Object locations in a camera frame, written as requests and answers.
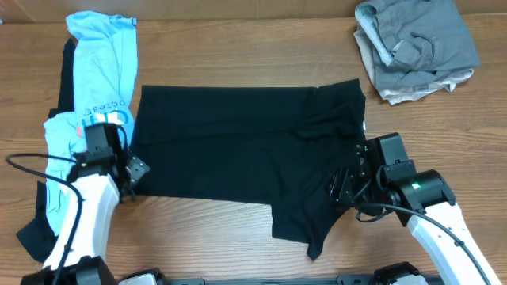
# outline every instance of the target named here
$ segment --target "wooden table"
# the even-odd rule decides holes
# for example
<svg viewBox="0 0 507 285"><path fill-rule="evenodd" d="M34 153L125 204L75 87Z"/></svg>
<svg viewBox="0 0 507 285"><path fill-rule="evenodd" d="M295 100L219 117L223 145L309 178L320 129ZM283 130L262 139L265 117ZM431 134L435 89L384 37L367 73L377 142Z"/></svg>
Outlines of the wooden table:
<svg viewBox="0 0 507 285"><path fill-rule="evenodd" d="M398 131L419 171L437 169L456 194L482 252L507 283L507 14L471 15L482 65L455 92L391 107L370 84L354 19L140 22L141 85L321 86L359 78L368 137ZM58 100L66 25L0 26L0 156L45 152L48 110ZM24 160L44 169L44 160ZM15 233L34 215L36 179L0 164L0 281L40 267ZM141 197L116 209L108 266L116 276L160 267L169 277L331 277L399 261L435 268L392 215L360 224L350 211L311 262L307 245L271 237L270 208L202 199Z"/></svg>

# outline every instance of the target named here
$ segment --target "black fabric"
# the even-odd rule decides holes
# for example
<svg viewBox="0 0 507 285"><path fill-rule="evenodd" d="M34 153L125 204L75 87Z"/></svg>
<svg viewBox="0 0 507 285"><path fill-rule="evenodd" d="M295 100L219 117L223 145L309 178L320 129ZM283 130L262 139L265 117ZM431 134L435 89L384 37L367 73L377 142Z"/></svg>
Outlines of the black fabric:
<svg viewBox="0 0 507 285"><path fill-rule="evenodd" d="M73 68L76 46L69 39L63 47L62 72L58 107L49 110L48 119L63 112L74 111ZM37 181L37 200L35 218L16 233L17 239L30 256L39 262L45 262L55 247L57 237L49 226L46 217L46 184Z"/></svg>
<svg viewBox="0 0 507 285"><path fill-rule="evenodd" d="M359 80L304 88L143 86L131 150L151 171L136 192L264 203L273 236L315 259L335 211L328 184L359 167Z"/></svg>
<svg viewBox="0 0 507 285"><path fill-rule="evenodd" d="M56 237L46 218L46 184L37 181L35 218L16 234L30 256L45 262L56 244Z"/></svg>

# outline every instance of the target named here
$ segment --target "wooden surface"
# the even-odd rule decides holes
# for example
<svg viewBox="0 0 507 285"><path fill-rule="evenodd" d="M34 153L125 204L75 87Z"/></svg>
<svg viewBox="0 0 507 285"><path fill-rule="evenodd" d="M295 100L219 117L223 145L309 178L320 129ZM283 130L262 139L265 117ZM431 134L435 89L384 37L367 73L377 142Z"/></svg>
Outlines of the wooden surface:
<svg viewBox="0 0 507 285"><path fill-rule="evenodd" d="M137 17L139 20L218 20L353 17L363 0L0 0L7 23L63 23L78 11ZM506 0L454 0L469 13L505 13Z"/></svg>
<svg viewBox="0 0 507 285"><path fill-rule="evenodd" d="M507 283L507 15L470 15L482 65L455 92L391 107L369 83L352 18L272 21L140 22L141 85L321 86L359 78L368 137L398 131L419 171L437 169L451 185L470 231ZM48 110L58 100L66 26L0 26L0 156L45 152ZM43 170L44 160L23 161ZM15 233L33 218L36 178L0 163L0 283L38 264ZM435 268L395 216L360 224L349 212L311 262L307 245L271 238L267 206L141 197L116 209L107 262L116 276L160 267L170 277L291 278L371 273L407 260Z"/></svg>

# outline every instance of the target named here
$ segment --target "blue towel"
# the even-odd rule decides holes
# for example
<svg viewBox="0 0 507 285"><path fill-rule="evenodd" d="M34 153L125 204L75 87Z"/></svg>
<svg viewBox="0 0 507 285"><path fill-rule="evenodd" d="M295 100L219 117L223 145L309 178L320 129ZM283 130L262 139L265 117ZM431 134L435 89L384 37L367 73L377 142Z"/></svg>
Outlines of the blue towel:
<svg viewBox="0 0 507 285"><path fill-rule="evenodd" d="M74 53L74 112L44 123L48 153L65 158L86 150L84 127L102 122L123 126L130 144L134 118L129 105L137 75L135 18L78 12L67 17L69 32L78 39ZM67 179L71 163L50 159L46 173ZM47 181L46 216L59 235L67 212L69 189Z"/></svg>

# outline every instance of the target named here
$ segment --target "folded gray cloth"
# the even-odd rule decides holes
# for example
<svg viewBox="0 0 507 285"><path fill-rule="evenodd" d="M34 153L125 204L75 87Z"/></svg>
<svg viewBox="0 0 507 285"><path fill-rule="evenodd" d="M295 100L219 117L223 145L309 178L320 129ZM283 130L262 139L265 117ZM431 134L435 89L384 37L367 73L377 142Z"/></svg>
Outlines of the folded gray cloth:
<svg viewBox="0 0 507 285"><path fill-rule="evenodd" d="M480 64L452 0L371 0L358 5L356 19L374 47L378 90L429 89Z"/></svg>

